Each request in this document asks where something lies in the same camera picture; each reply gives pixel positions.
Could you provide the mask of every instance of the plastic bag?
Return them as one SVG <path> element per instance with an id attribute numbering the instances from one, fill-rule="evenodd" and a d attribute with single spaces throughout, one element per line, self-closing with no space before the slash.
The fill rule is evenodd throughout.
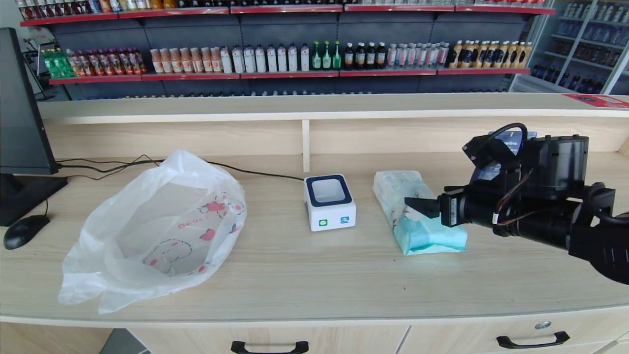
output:
<path id="1" fill-rule="evenodd" d="M 246 216 L 234 177 L 175 151 L 89 215 L 64 259 L 58 300 L 103 293 L 104 314 L 199 285 L 230 253 Z"/>

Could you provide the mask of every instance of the robotic arm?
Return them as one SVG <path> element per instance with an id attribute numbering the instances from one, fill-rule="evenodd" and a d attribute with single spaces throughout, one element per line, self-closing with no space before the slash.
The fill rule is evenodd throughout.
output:
<path id="1" fill-rule="evenodd" d="M 517 154 L 496 136 L 522 130 Z M 565 249 L 607 278 L 629 285 L 629 217 L 612 217 L 615 190 L 585 185 L 588 137 L 527 139 L 522 123 L 474 137 L 463 152 L 479 169 L 501 165 L 491 181 L 446 186 L 435 199 L 405 198 L 409 207 L 445 226 L 477 224 L 499 236 L 520 236 Z M 591 226 L 594 217 L 600 220 Z"/>

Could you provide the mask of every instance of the cable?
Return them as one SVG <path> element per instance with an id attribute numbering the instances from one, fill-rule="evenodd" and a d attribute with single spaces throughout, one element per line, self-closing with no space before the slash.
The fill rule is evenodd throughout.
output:
<path id="1" fill-rule="evenodd" d="M 583 197 L 583 205 L 590 213 L 594 214 L 601 222 L 612 225 L 629 225 L 629 218 L 613 217 L 605 214 L 600 207 L 598 207 L 593 201 L 592 197 L 597 191 L 605 189 L 603 182 L 595 182 L 589 186 L 586 190 L 586 194 Z"/>

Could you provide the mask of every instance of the black handle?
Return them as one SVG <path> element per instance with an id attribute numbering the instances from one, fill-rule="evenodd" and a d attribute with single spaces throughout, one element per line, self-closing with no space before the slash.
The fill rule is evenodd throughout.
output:
<path id="1" fill-rule="evenodd" d="M 245 342 L 233 341 L 231 342 L 231 351 L 236 354 L 303 354 L 308 351 L 307 341 L 298 341 L 295 343 L 295 349 L 287 351 L 285 353 L 254 353 L 245 349 Z"/>
<path id="2" fill-rule="evenodd" d="M 496 337 L 498 341 L 498 345 L 507 348 L 507 349 L 531 349 L 531 348 L 545 348 L 546 346 L 555 346 L 562 345 L 570 339 L 570 336 L 564 332 L 556 332 L 555 337 L 557 340 L 551 343 L 542 343 L 542 344 L 530 344 L 530 345 L 519 345 L 512 342 L 507 336 Z"/>

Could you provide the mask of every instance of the computer mouse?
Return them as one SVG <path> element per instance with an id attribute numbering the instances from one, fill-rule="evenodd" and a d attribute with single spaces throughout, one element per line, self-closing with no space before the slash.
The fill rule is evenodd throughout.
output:
<path id="1" fill-rule="evenodd" d="M 16 249 L 29 243 L 50 222 L 46 215 L 32 215 L 11 225 L 4 234 L 4 247 Z"/>

